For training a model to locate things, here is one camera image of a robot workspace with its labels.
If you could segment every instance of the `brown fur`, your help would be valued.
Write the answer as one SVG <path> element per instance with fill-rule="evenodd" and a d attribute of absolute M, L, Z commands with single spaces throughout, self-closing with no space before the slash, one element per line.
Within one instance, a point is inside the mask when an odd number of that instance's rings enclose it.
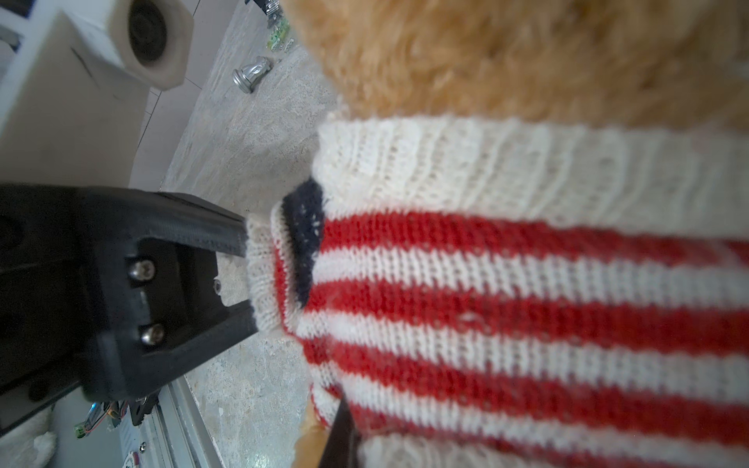
<path fill-rule="evenodd" d="M 744 0 L 285 0 L 354 117 L 749 130 Z"/>

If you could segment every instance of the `gray table surface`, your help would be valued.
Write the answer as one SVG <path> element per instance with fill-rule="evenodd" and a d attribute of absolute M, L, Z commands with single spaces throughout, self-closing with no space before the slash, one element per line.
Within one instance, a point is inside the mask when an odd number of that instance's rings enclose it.
<path fill-rule="evenodd" d="M 235 213 L 267 215 L 309 177 L 315 132 L 336 104 L 298 41 L 269 52 L 265 15 L 239 1 L 210 76 L 162 183 Z M 253 94 L 231 80 L 257 55 L 276 62 Z M 222 299 L 246 297 L 242 262 L 223 258 Z M 256 334 L 186 375 L 226 468 L 287 467 L 309 389 L 301 346 L 281 332 Z"/>

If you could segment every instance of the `silver screw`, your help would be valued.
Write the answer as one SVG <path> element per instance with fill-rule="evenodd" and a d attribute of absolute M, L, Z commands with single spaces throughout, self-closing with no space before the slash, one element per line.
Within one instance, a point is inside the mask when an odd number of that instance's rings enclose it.
<path fill-rule="evenodd" d="M 130 265 L 128 275 L 136 281 L 150 281 L 156 275 L 156 265 L 147 258 L 138 260 Z"/>
<path fill-rule="evenodd" d="M 155 323 L 141 333 L 141 342 L 146 346 L 156 346 L 164 341 L 164 327 L 160 323 Z"/>

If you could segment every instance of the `navy blue patch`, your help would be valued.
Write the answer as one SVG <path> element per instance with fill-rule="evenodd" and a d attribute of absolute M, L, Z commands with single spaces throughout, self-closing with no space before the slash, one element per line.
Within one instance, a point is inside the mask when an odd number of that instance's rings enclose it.
<path fill-rule="evenodd" d="M 323 238 L 325 213 L 322 187 L 310 178 L 284 197 L 281 210 L 294 251 L 297 299 L 304 307 L 309 300 L 312 268 Z"/>

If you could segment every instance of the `knitted sweater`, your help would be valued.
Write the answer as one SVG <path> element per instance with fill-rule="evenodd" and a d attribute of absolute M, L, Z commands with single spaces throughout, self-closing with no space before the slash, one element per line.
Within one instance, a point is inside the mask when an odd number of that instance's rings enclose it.
<path fill-rule="evenodd" d="M 365 466 L 749 467 L 749 139 L 445 117 L 320 142 L 248 221 L 250 293 Z"/>

